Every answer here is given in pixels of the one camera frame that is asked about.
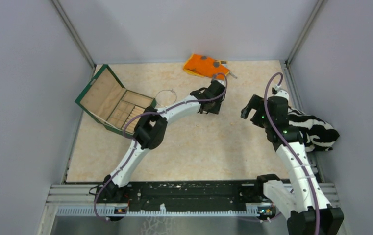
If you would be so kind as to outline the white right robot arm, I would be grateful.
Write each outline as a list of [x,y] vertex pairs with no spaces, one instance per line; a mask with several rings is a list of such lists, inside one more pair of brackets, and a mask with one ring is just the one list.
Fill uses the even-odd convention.
[[289,124],[289,96],[279,90],[271,97],[254,94],[241,110],[241,118],[263,128],[275,153],[289,175],[292,191],[275,174],[260,175],[254,195],[261,202],[272,201],[287,222],[291,235],[336,235],[343,223],[340,207],[331,204],[319,185],[305,152],[301,133]]

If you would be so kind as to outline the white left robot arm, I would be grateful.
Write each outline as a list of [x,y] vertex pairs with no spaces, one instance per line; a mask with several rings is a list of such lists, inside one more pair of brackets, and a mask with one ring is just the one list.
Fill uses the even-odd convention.
[[218,114],[227,87],[227,80],[213,78],[207,88],[192,91],[182,100],[163,108],[149,106],[131,119],[129,123],[136,121],[137,124],[130,137],[129,149],[118,166],[98,186],[95,202],[121,202],[132,174],[143,158],[163,142],[167,127],[189,115]]

